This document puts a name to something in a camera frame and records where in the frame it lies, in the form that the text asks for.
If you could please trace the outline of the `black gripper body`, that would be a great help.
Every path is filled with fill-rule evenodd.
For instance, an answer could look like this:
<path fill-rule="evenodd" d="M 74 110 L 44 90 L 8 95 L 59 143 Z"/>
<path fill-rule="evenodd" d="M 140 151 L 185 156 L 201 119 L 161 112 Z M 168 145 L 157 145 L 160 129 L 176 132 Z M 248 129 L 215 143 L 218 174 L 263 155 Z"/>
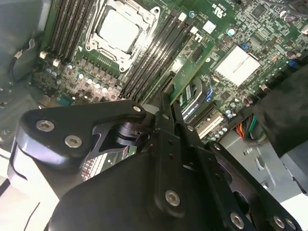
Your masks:
<path fill-rule="evenodd" d="M 223 221 L 201 176 L 183 168 L 187 210 L 182 219 L 159 219 L 148 209 L 151 157 L 132 156 L 67 192 L 51 231 L 222 231 Z"/>

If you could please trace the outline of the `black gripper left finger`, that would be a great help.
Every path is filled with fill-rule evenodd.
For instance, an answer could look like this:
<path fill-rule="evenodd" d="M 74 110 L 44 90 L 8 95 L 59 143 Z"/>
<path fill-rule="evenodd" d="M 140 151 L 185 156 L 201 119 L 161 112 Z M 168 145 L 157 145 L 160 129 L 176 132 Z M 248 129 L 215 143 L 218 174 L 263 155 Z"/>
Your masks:
<path fill-rule="evenodd" d="M 18 124 L 18 148 L 56 173 L 76 174 L 92 157 L 137 146 L 154 157 L 151 211 L 182 218 L 181 139 L 187 128 L 179 105 L 161 94 L 154 113 L 132 100 L 28 111 Z"/>

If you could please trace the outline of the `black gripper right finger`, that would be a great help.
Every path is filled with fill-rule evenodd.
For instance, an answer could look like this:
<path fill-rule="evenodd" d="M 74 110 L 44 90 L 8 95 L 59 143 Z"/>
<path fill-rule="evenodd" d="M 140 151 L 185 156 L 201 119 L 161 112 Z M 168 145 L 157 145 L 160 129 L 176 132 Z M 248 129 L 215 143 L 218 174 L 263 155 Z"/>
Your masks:
<path fill-rule="evenodd" d="M 194 165 L 205 179 L 216 231 L 299 231 L 292 215 L 219 143 L 205 145 L 196 130 L 183 121 L 180 106 L 172 104 L 180 136 L 195 157 Z"/>

